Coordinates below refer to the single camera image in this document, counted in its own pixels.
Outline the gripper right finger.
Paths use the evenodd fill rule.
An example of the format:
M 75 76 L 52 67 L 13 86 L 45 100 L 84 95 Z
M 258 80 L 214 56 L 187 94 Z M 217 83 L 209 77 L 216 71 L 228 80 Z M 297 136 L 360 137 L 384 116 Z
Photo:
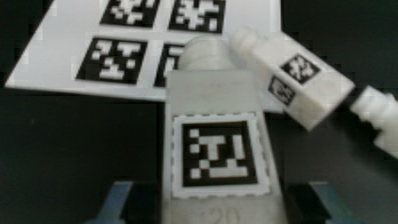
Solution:
M 328 182 L 313 182 L 312 188 L 326 208 L 329 218 L 326 224 L 363 224 L 345 205 L 338 192 Z

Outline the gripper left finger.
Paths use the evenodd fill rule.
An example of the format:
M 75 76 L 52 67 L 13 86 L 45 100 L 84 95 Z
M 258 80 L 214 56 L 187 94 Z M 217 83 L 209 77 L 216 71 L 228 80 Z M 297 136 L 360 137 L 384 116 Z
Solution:
M 88 224 L 127 224 L 127 221 L 122 218 L 122 212 L 132 186 L 132 181 L 114 182 L 97 218 L 88 221 Z

